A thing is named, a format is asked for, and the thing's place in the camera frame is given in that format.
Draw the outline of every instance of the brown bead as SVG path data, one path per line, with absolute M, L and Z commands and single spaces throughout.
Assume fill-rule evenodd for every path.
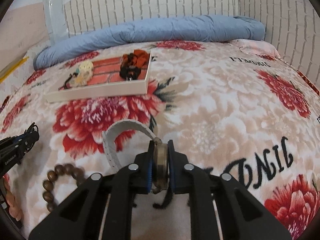
M 73 165 L 70 164 L 70 163 L 64 165 L 64 172 L 65 172 L 65 174 L 67 174 L 67 175 L 71 175 L 72 172 L 73 172 L 73 169 L 74 169 L 74 167 L 73 167 Z
M 54 171 L 49 171 L 47 176 L 51 182 L 55 182 L 58 179 L 58 175 Z
M 52 203 L 54 201 L 54 197 L 53 197 L 52 193 L 49 191 L 43 192 L 42 197 L 48 203 Z
M 63 166 L 61 164 L 58 164 L 57 166 L 55 166 L 54 171 L 59 176 L 63 176 L 64 175 L 64 168 L 63 168 Z
M 56 207 L 57 205 L 54 202 L 47 204 L 47 209 L 49 212 L 52 212 Z
M 46 191 L 53 191 L 53 183 L 49 180 L 45 180 L 42 186 Z
M 86 181 L 85 178 L 80 178 L 80 179 L 77 179 L 77 187 L 79 187 L 81 184 L 83 184 L 84 182 Z
M 84 176 L 83 170 L 81 170 L 80 168 L 74 168 L 74 169 L 73 169 L 72 177 L 73 177 L 75 180 L 78 180 L 78 179 L 80 179 L 80 178 L 83 178 L 83 176 Z

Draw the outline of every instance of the bracelet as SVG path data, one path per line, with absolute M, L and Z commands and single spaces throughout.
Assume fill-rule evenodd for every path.
M 55 166 L 54 171 L 48 171 L 48 179 L 43 182 L 43 188 L 46 190 L 42 197 L 47 202 L 47 209 L 49 212 L 52 212 L 57 204 L 54 201 L 54 196 L 52 194 L 54 185 L 53 183 L 57 181 L 58 176 L 70 175 L 76 180 L 76 185 L 79 187 L 82 183 L 85 182 L 84 172 L 80 168 L 74 167 L 72 164 L 67 163 L 64 165 L 58 164 Z

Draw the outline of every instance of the floral blanket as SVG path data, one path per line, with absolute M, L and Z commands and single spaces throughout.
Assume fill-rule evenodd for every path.
M 43 95 L 67 69 L 86 59 L 104 59 L 151 50 L 148 93 L 47 103 Z M 1 138 L 21 134 L 32 122 L 40 140 L 22 165 L 6 176 L 30 231 L 48 215 L 42 182 L 58 163 L 111 172 L 101 132 L 119 119 L 138 120 L 163 141 L 212 174 L 230 172 L 297 239 L 320 206 L 320 98 L 290 66 L 247 55 L 228 43 L 163 41 L 95 51 L 35 72 L 4 107 Z M 146 151 L 148 138 L 135 131 L 116 139 L 123 165 Z M 74 189 L 70 177 L 55 183 L 60 203 Z M 190 239 L 186 195 L 174 196 L 165 210 L 152 208 L 164 193 L 138 195 L 132 239 Z

